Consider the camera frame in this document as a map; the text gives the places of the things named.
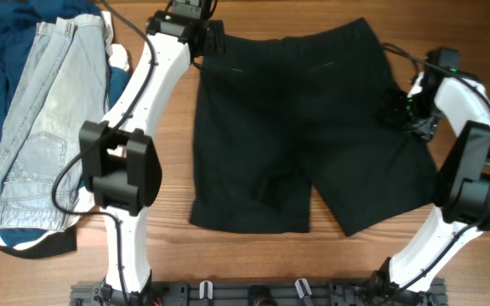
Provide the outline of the black shorts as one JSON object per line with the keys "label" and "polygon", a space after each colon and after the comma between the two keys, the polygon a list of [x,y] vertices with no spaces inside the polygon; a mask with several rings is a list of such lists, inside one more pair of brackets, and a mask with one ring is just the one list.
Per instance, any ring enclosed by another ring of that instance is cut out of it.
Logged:
{"label": "black shorts", "polygon": [[190,223],[305,233],[317,191],[346,235],[430,204],[425,142],[379,120],[396,87],[364,19],[305,37],[226,36],[202,63]]}

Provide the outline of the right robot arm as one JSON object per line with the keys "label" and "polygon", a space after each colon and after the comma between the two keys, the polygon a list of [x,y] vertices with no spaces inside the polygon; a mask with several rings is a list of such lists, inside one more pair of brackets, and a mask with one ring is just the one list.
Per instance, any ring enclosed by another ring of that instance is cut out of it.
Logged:
{"label": "right robot arm", "polygon": [[490,99],[478,76],[460,70],[455,49],[436,48],[419,59],[393,44],[383,48],[415,69],[408,93],[385,95],[379,110],[383,122],[430,141],[446,118],[456,136],[436,175],[429,217],[363,290],[380,305],[416,305],[426,301],[431,283],[452,257],[490,230]]}

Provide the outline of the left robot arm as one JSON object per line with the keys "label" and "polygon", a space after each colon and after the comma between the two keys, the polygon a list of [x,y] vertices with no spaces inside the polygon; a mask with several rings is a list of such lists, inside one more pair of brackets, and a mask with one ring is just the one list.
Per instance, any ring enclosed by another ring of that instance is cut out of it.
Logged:
{"label": "left robot arm", "polygon": [[179,79],[195,59],[224,51],[215,1],[172,1],[140,31],[139,62],[115,105],[79,132],[85,187],[105,221],[109,268],[94,290],[101,305],[151,305],[146,220],[162,169],[153,135]]}

